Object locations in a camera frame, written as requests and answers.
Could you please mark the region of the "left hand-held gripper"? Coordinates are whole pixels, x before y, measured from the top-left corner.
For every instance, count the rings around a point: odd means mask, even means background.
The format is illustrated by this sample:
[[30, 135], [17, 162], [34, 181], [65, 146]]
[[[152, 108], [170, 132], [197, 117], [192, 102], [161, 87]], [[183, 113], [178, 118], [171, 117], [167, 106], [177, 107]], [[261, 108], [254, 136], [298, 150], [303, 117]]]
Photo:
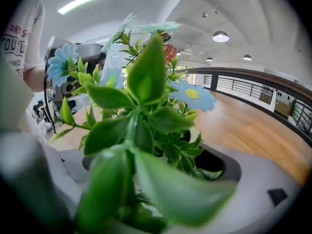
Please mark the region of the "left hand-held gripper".
[[106, 55], [98, 43], [72, 43], [51, 37], [45, 54], [47, 80], [52, 83], [51, 101], [61, 106], [64, 97], [70, 98], [81, 85], [78, 72], [92, 74], [96, 65], [103, 64]]

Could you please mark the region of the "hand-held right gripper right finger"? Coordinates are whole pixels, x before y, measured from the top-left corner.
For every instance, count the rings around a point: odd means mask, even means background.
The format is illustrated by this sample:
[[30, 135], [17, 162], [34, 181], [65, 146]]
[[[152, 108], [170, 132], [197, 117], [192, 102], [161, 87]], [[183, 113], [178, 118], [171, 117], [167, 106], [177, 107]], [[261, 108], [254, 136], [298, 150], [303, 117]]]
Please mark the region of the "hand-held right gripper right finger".
[[173, 226], [170, 234], [265, 234], [288, 211], [301, 186], [273, 162], [220, 145], [202, 144], [209, 164], [219, 158], [225, 171], [220, 180], [237, 182], [234, 196], [207, 225], [190, 229]]

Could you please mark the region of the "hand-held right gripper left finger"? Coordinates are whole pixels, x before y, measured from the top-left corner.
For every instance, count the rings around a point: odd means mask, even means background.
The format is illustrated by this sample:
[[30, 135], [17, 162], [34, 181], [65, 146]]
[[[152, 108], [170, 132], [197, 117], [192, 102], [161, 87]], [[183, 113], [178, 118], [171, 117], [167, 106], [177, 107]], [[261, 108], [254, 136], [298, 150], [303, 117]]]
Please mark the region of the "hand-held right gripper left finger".
[[0, 228], [73, 231], [89, 173], [76, 149], [59, 152], [18, 130], [32, 92], [0, 62]]

